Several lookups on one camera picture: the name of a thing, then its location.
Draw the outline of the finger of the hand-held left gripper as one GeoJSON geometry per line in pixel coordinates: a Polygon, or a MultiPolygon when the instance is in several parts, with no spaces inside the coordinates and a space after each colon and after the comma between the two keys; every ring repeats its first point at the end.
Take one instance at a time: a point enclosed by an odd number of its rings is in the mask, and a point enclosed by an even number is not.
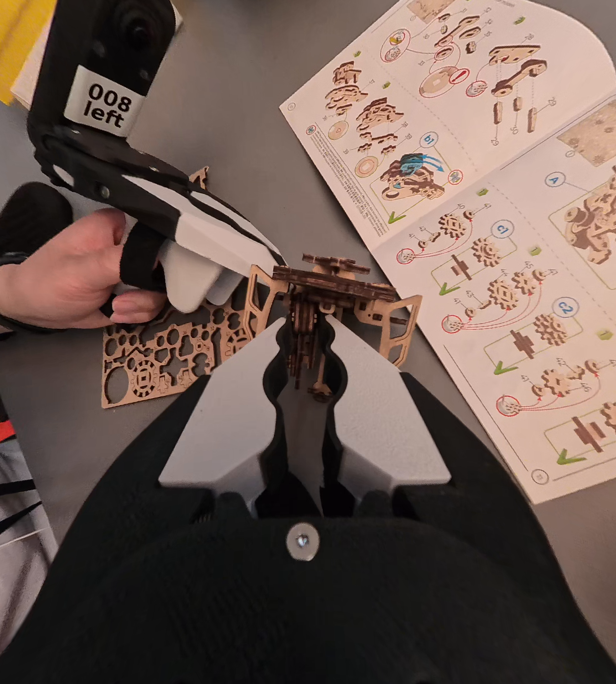
{"type": "Polygon", "coordinates": [[[286,261],[278,251],[278,248],[250,221],[231,206],[228,206],[225,202],[204,190],[191,191],[190,202],[194,207],[208,215],[210,218],[223,222],[236,232],[263,244],[273,256],[276,264],[286,266],[286,261]]]}
{"type": "Polygon", "coordinates": [[[146,212],[152,218],[140,221],[184,249],[218,263],[243,276],[252,265],[271,271],[276,262],[268,249],[231,227],[198,210],[185,196],[144,178],[124,175],[124,180],[139,187],[138,198],[147,200],[146,212]]]}

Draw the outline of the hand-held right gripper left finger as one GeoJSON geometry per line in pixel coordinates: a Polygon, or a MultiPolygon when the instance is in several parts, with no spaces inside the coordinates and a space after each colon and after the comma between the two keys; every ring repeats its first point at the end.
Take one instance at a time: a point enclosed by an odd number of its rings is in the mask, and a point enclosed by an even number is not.
{"type": "Polygon", "coordinates": [[[159,483],[168,487],[264,489],[259,457],[269,446],[276,409],[263,376],[280,351],[280,318],[212,372],[159,483]]]}

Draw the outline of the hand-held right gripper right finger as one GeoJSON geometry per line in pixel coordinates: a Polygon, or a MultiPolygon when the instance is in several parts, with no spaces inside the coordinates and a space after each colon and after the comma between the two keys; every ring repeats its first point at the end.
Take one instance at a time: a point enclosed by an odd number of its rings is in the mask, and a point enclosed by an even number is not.
{"type": "Polygon", "coordinates": [[[344,364],[336,436],[343,448],[338,480],[347,489],[445,484],[451,475],[399,370],[334,316],[330,350],[344,364]]]}

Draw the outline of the wooden legged model piece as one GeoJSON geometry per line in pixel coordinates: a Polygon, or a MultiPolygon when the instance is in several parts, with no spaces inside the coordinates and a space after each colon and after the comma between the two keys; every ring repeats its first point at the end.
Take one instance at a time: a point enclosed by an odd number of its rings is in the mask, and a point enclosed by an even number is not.
{"type": "MultiPolygon", "coordinates": [[[[368,275],[370,269],[353,259],[304,254],[303,261],[313,265],[311,271],[276,265],[269,275],[258,265],[252,266],[242,322],[249,339],[268,326],[269,314],[278,295],[283,296],[289,311],[292,286],[305,286],[315,294],[325,294],[334,300],[339,309],[334,314],[337,318],[343,312],[351,311],[360,322],[379,327],[380,354],[389,359],[391,350],[400,347],[398,357],[391,363],[401,366],[408,354],[423,296],[399,299],[390,285],[358,280],[357,274],[368,275]]],[[[290,313],[287,321],[291,323],[290,313]]]]}

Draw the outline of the wooden gear mechanism model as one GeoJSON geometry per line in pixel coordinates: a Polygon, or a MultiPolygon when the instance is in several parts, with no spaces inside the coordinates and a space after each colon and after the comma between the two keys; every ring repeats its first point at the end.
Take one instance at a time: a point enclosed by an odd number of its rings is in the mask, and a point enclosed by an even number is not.
{"type": "Polygon", "coordinates": [[[333,299],[325,294],[315,294],[305,286],[294,285],[289,298],[289,313],[292,326],[292,351],[287,361],[289,375],[295,379],[295,388],[300,388],[303,367],[312,369],[315,359],[320,361],[317,381],[309,388],[315,401],[326,403],[332,392],[323,382],[325,359],[316,351],[317,325],[321,314],[339,312],[333,299]]]}

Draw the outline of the model instruction booklet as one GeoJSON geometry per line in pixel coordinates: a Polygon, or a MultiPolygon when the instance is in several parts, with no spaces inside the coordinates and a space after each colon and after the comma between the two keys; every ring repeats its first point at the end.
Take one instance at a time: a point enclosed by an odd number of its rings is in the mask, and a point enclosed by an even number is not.
{"type": "Polygon", "coordinates": [[[400,1],[280,107],[534,503],[616,478],[616,71],[529,1],[400,1]]]}

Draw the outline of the person's left hand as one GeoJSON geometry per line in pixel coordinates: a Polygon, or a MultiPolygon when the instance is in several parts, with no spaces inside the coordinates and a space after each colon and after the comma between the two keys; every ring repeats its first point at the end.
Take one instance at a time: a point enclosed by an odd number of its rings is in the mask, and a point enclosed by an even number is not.
{"type": "Polygon", "coordinates": [[[164,294],[131,289],[100,308],[120,283],[126,218],[101,209],[65,228],[26,261],[0,267],[0,314],[52,329],[145,323],[164,307],[164,294]]]}

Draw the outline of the white cardboard tray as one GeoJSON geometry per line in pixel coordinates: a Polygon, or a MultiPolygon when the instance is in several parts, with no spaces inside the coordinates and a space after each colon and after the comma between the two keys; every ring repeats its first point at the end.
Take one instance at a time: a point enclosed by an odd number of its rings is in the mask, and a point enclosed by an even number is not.
{"type": "Polygon", "coordinates": [[[134,114],[182,22],[171,1],[58,1],[12,93],[78,122],[92,107],[134,114]]]}

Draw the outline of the perforated wooden part sheet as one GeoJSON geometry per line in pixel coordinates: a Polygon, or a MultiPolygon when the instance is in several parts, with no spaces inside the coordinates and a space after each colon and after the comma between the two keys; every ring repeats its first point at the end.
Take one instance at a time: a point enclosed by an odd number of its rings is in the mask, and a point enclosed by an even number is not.
{"type": "Polygon", "coordinates": [[[242,328],[245,286],[225,304],[204,301],[184,314],[171,305],[143,324],[103,331],[103,408],[124,406],[183,392],[231,358],[248,341],[242,328]]]}

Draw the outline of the black textured wrist rest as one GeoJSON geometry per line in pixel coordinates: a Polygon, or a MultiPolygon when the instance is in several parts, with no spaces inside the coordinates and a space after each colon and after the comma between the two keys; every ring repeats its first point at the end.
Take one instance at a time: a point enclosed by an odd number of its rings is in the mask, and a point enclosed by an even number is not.
{"type": "Polygon", "coordinates": [[[40,182],[20,186],[0,212],[0,258],[29,256],[74,221],[70,202],[40,182]]]}

